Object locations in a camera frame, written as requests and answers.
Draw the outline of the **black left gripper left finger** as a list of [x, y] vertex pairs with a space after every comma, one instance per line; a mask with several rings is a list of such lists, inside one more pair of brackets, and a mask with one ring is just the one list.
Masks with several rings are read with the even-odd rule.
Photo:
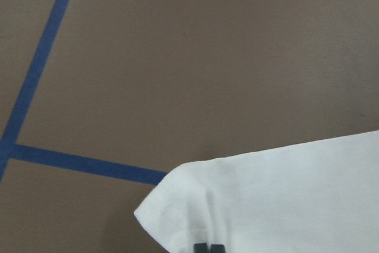
[[208, 253], [208, 245], [206, 243], [194, 244], [193, 253]]

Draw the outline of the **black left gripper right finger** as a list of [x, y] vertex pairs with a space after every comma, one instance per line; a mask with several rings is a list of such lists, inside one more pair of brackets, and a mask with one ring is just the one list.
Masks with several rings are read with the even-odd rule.
[[222, 244], [212, 244], [210, 253], [225, 253], [225, 246]]

